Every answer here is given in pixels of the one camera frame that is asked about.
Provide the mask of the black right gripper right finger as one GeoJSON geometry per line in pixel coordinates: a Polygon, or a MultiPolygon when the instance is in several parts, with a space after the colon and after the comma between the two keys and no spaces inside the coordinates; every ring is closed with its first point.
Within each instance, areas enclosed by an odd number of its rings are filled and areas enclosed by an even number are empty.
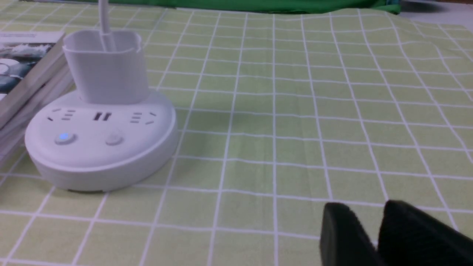
{"type": "Polygon", "coordinates": [[[413,205],[386,202],[377,252],[388,266],[471,266],[473,242],[413,205]]]}

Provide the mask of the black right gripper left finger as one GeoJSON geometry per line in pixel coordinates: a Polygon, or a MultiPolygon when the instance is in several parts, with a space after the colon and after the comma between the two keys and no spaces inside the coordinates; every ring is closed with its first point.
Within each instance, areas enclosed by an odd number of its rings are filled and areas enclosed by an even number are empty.
{"type": "Polygon", "coordinates": [[[324,206],[319,242],[323,266],[383,266],[356,214],[345,204],[324,206]]]}

